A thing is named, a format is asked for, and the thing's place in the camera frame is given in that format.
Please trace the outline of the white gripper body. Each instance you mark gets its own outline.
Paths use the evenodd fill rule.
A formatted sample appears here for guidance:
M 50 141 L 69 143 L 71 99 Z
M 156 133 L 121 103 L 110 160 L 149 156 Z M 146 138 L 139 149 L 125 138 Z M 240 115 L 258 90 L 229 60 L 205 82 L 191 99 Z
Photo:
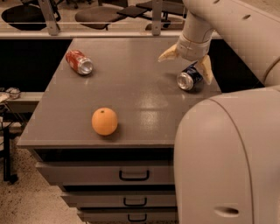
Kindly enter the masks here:
M 208 54 L 210 43 L 211 40 L 195 43 L 181 34 L 178 38 L 176 51 L 185 60 L 198 61 Z

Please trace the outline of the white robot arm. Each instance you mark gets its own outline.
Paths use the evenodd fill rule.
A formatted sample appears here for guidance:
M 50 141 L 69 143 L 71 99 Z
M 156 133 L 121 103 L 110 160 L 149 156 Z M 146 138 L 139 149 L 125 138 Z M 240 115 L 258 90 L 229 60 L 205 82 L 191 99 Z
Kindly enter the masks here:
M 279 224 L 279 19 L 242 0 L 183 0 L 185 27 L 161 60 L 181 56 L 206 80 L 218 32 L 262 87 L 192 107 L 174 143 L 179 224 Z

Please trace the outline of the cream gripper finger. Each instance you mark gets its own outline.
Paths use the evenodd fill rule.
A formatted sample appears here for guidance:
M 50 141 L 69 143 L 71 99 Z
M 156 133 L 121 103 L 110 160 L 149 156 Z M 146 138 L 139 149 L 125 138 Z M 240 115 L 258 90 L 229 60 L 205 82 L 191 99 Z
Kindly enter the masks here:
M 157 59 L 158 62 L 165 60 L 175 60 L 179 56 L 177 52 L 177 45 L 173 45 L 165 50 Z
M 199 62 L 198 68 L 201 71 L 201 75 L 203 76 L 207 85 L 210 85 L 213 81 L 214 74 L 212 71 L 211 60 L 208 55 L 205 55 Z

